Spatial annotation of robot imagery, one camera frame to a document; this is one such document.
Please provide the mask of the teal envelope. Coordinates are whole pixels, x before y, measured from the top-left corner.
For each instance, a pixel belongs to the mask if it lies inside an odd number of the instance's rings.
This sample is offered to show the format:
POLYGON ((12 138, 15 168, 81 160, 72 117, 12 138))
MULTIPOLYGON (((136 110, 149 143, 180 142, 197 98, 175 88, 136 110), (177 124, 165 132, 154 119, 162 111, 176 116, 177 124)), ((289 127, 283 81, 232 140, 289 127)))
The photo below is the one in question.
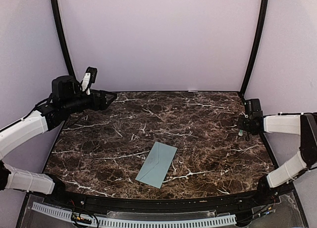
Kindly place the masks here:
POLYGON ((176 151, 176 147, 156 141, 135 180, 160 189, 176 151))

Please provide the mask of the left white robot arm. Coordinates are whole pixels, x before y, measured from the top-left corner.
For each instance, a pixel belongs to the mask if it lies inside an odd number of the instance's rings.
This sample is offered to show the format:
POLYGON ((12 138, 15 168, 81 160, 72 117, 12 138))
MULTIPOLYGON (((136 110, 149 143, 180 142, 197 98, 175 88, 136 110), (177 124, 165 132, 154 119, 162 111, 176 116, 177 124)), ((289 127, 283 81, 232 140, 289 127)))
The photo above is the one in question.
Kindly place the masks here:
MULTIPOLYGON (((117 99, 117 94, 103 90, 92 90, 96 72, 90 69, 81 82, 73 76, 60 76, 52 81, 50 96, 35 105, 23 118, 0 131, 0 158, 30 139, 49 132, 65 122, 67 118, 85 110, 103 111, 117 99)), ((70 196, 62 183, 52 175, 38 174, 0 163, 0 188, 26 192, 50 194, 59 206, 66 206, 70 196)))

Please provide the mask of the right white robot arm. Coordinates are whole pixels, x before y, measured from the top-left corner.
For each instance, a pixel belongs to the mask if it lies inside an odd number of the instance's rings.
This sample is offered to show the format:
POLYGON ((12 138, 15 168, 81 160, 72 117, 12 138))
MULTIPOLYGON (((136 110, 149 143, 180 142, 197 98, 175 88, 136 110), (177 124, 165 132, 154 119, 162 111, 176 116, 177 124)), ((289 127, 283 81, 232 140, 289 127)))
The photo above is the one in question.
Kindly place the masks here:
POLYGON ((278 114, 269 116, 240 115, 237 128, 256 135, 282 133, 300 136, 296 154, 274 171, 259 180, 253 201, 264 205, 272 197, 272 191, 294 181, 307 171, 316 169, 317 163, 317 115, 316 113, 278 114))

